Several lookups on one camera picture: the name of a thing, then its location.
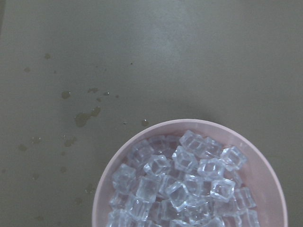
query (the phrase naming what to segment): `pile of ice cubes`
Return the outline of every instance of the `pile of ice cubes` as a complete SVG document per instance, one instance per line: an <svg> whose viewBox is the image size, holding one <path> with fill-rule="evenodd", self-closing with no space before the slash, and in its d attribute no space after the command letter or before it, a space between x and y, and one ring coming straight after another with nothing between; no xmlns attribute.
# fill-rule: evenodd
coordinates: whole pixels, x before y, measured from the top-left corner
<svg viewBox="0 0 303 227"><path fill-rule="evenodd" d="M186 131L136 143L112 175L107 227L260 227L235 146Z"/></svg>

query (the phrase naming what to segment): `bowl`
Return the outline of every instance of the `bowl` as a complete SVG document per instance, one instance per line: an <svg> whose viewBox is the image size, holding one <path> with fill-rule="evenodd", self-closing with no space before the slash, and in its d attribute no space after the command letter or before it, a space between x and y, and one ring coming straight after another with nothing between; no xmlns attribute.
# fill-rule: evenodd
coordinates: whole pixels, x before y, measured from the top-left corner
<svg viewBox="0 0 303 227"><path fill-rule="evenodd" d="M257 204L256 211L261 227L288 227L287 209L280 182L262 153L247 139L222 125L196 119L180 119L151 126L132 137L112 157L106 166L93 203L92 226L105 227L111 211L108 204L114 193L111 176L125 161L131 146L154 135L182 136L186 130L210 136L224 145L237 146L248 158L239 171L243 183L250 188Z"/></svg>

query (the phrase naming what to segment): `water droplet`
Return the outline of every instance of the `water droplet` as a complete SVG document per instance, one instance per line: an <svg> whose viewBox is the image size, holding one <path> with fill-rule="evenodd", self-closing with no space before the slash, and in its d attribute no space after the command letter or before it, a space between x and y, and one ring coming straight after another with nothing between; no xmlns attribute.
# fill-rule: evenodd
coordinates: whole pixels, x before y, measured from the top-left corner
<svg viewBox="0 0 303 227"><path fill-rule="evenodd" d="M76 137L73 137L72 139L70 140L66 140L64 142L64 146L66 147L70 147L72 144L74 144L75 142L77 141L77 138Z"/></svg>
<svg viewBox="0 0 303 227"><path fill-rule="evenodd" d="M87 185L87 187L85 188L85 192L86 192L87 194L91 194L94 190L95 190L95 188L93 187L93 185L92 185L91 183L89 183L89 184Z"/></svg>
<svg viewBox="0 0 303 227"><path fill-rule="evenodd" d="M46 53L45 56L44 56L44 58L48 60L48 59L51 58L51 55L49 53Z"/></svg>
<svg viewBox="0 0 303 227"><path fill-rule="evenodd" d="M34 217L35 220L37 221L43 221L44 218L42 216L37 216L37 217Z"/></svg>
<svg viewBox="0 0 303 227"><path fill-rule="evenodd" d="M82 204L82 203L83 203L83 200L82 200L80 197L77 197L77 198L75 199L75 204L80 205L80 204Z"/></svg>
<svg viewBox="0 0 303 227"><path fill-rule="evenodd" d="M62 97L63 99L67 99L67 98L71 97L71 92L70 92L70 91L63 91L63 92L61 93L61 97Z"/></svg>
<svg viewBox="0 0 303 227"><path fill-rule="evenodd" d="M41 137L33 136L30 140L32 141L32 144L38 144L41 142Z"/></svg>
<svg viewBox="0 0 303 227"><path fill-rule="evenodd" d="M21 150L21 151L26 151L26 150L27 150L27 147L24 146L23 144L20 144L20 145L18 146L18 149Z"/></svg>
<svg viewBox="0 0 303 227"><path fill-rule="evenodd" d="M94 87L94 88L88 89L87 93L89 93L89 92L96 93L97 91L99 91L99 89Z"/></svg>
<svg viewBox="0 0 303 227"><path fill-rule="evenodd" d="M147 125L149 125L149 122L146 119L144 119L144 120L141 121L141 125L143 127L146 127Z"/></svg>
<svg viewBox="0 0 303 227"><path fill-rule="evenodd" d="M24 72L29 73L29 72L30 72L30 68L29 68L29 67L26 67L26 68L24 69Z"/></svg>
<svg viewBox="0 0 303 227"><path fill-rule="evenodd" d="M60 172L61 172L61 173L65 173L66 171L67 171L67 168L64 167L64 166L62 166L62 167L60 168Z"/></svg>
<svg viewBox="0 0 303 227"><path fill-rule="evenodd" d="M39 174L35 174L35 173L33 173L33 175L32 175L32 179L33 180L37 180L38 178L39 178Z"/></svg>
<svg viewBox="0 0 303 227"><path fill-rule="evenodd" d="M89 113L79 113L75 116L75 122L78 127L83 127L90 118Z"/></svg>
<svg viewBox="0 0 303 227"><path fill-rule="evenodd" d="M100 111L101 108L99 106L96 106L94 109L91 110L90 115L93 117L97 117Z"/></svg>

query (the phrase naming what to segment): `plastic bowl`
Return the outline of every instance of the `plastic bowl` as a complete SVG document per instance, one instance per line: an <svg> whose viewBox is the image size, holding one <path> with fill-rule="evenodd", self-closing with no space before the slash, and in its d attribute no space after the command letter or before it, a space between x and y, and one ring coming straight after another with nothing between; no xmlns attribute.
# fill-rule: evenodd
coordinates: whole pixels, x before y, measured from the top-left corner
<svg viewBox="0 0 303 227"><path fill-rule="evenodd" d="M108 202L114 193L111 175L120 166L130 147L140 140L154 135L171 134L181 136L192 130L210 136L225 145L237 146L248 162L239 171L257 204L261 227L288 227L287 209L280 182L268 161L247 139L222 125L194 119L180 119L156 124L143 130L126 142L113 156L99 181L92 211L92 226L105 227L111 211Z"/></svg>

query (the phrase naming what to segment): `pink bowl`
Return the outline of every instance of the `pink bowl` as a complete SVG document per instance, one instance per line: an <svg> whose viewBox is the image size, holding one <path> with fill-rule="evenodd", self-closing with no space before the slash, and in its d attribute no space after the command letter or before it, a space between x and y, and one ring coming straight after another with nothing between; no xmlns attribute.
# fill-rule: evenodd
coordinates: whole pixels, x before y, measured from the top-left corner
<svg viewBox="0 0 303 227"><path fill-rule="evenodd" d="M287 210L280 182L261 152L247 139L222 125L195 119L180 119L156 124L143 130L126 142L113 156L99 181L92 211L92 226L105 227L108 205L113 195L111 175L120 166L130 147L140 140L154 135L171 134L181 136L192 130L210 136L225 145L237 146L247 157L248 162L239 171L245 185L252 192L257 204L261 227L287 227Z"/></svg>

